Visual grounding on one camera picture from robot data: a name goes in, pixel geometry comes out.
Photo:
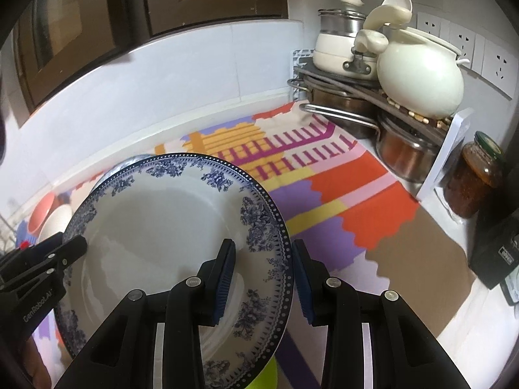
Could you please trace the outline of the person's hand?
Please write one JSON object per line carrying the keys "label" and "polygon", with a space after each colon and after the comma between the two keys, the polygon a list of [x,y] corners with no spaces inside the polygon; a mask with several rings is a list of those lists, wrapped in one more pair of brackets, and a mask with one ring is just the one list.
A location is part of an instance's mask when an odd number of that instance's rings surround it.
{"label": "person's hand", "polygon": [[21,350],[22,363],[36,389],[51,389],[52,381],[37,346],[30,337]]}

